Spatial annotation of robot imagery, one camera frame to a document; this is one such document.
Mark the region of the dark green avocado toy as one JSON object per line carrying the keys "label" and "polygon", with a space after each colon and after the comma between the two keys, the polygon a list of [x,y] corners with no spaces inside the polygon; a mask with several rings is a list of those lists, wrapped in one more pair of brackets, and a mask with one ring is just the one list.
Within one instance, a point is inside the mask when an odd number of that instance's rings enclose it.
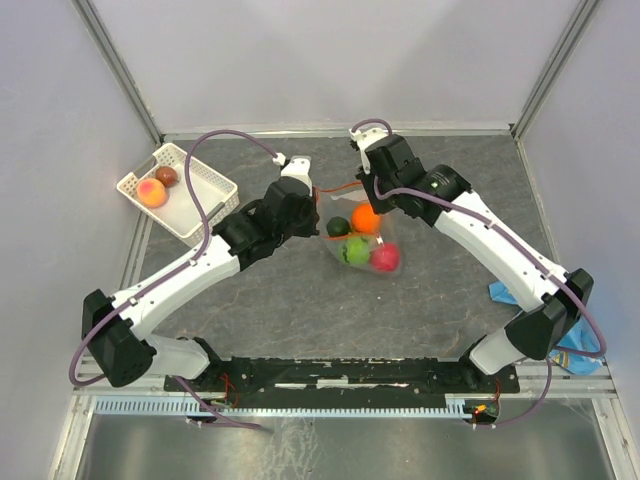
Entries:
{"label": "dark green avocado toy", "polygon": [[334,216],[326,223],[326,231],[330,238],[337,238],[351,233],[350,222],[342,216]]}

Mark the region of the orange toy fruit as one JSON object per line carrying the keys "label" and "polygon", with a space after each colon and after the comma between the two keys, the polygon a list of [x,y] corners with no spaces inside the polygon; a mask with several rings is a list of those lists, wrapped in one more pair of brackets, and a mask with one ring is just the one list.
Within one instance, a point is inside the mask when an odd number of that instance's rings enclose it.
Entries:
{"label": "orange toy fruit", "polygon": [[382,217],[376,214],[369,203],[359,204],[351,214],[353,230],[363,234],[377,234],[380,231]]}

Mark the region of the clear zip top bag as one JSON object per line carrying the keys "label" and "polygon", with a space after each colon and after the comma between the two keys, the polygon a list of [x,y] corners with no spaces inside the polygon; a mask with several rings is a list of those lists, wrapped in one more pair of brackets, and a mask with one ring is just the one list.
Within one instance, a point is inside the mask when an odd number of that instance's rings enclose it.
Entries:
{"label": "clear zip top bag", "polygon": [[[362,187],[360,182],[352,182],[342,185],[333,189],[315,189],[315,200],[317,212],[319,215],[318,230],[319,236],[327,247],[329,252],[336,258],[336,260],[347,267],[352,267],[358,270],[370,272],[372,274],[390,276],[392,274],[398,274],[402,266],[402,251],[399,245],[399,241],[395,232],[395,226],[390,218],[389,214],[378,214],[382,217],[380,231],[377,234],[369,235],[359,233],[353,230],[351,225],[351,214],[353,210],[361,203],[369,202],[368,196]],[[342,237],[330,238],[326,231],[326,223],[330,218],[334,216],[342,216],[346,218],[351,225],[351,233]],[[381,244],[393,243],[400,251],[400,264],[394,272],[380,272],[376,271],[370,264],[370,260],[367,264],[362,266],[353,266],[343,263],[338,258],[339,249],[344,241],[353,236],[366,237],[371,246],[371,253]]]}

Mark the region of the green watermelon toy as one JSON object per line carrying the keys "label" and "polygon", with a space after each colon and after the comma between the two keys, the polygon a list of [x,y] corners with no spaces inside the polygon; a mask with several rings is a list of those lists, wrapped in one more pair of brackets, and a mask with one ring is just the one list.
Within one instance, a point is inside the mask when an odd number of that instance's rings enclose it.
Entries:
{"label": "green watermelon toy", "polygon": [[347,238],[339,249],[338,258],[345,264],[362,266],[369,262],[371,246],[366,237]]}

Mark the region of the red apple toy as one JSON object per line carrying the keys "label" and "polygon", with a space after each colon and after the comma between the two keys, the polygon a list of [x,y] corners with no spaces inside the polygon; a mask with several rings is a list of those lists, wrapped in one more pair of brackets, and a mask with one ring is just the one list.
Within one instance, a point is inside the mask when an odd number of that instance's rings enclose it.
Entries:
{"label": "red apple toy", "polygon": [[400,264],[400,251],[393,243],[379,245],[370,257],[370,264],[380,272],[394,272]]}

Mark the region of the white plastic basket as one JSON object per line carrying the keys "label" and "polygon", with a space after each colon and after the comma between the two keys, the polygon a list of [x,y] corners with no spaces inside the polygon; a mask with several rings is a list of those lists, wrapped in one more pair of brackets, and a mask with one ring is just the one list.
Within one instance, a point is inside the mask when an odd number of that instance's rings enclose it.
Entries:
{"label": "white plastic basket", "polygon": [[[116,189],[136,208],[171,233],[184,244],[194,247],[204,238],[204,226],[186,186],[184,172],[189,172],[196,199],[207,216],[209,226],[214,226],[239,205],[238,186],[210,166],[192,157],[185,162],[187,152],[174,143],[166,143],[154,151],[138,169],[125,175]],[[176,171],[178,182],[167,189],[167,201],[151,208],[138,198],[140,181],[153,178],[160,167]]]}

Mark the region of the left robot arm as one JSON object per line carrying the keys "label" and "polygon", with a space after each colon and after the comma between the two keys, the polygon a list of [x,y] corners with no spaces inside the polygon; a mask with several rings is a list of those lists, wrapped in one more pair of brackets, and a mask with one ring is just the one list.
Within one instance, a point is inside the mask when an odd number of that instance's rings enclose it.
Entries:
{"label": "left robot arm", "polygon": [[202,340],[170,339],[155,329],[204,290],[270,257],[291,237],[317,235],[313,187],[284,176],[263,198],[215,225],[208,241],[139,284],[106,296],[90,293],[83,305],[83,346],[115,388],[146,374],[188,379],[209,390],[221,378],[215,352]]}

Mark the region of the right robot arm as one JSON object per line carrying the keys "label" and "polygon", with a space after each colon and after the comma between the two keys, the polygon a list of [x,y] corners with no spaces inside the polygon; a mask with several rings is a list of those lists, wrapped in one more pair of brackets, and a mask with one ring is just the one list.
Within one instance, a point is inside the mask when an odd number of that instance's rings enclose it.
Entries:
{"label": "right robot arm", "polygon": [[521,310],[470,348],[469,360],[458,368],[463,386],[481,391],[502,368],[524,358],[545,359],[585,318],[591,275],[569,272],[537,252],[453,168],[426,169],[404,137],[380,128],[352,141],[362,162],[357,177],[374,211],[398,209],[457,242],[505,285]]}

